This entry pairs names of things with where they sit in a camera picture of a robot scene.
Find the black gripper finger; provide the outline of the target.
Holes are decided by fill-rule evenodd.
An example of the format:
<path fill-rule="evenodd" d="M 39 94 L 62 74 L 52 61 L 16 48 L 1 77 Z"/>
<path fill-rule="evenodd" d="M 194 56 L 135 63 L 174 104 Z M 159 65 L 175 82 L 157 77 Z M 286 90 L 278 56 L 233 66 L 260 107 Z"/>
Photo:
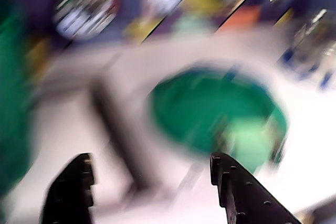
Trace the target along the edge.
<path fill-rule="evenodd" d="M 77 155 L 51 183 L 41 223 L 92 223 L 94 175 L 88 153 Z"/>
<path fill-rule="evenodd" d="M 211 183 L 228 223 L 294 224 L 289 212 L 246 168 L 224 153 L 211 153 Z"/>

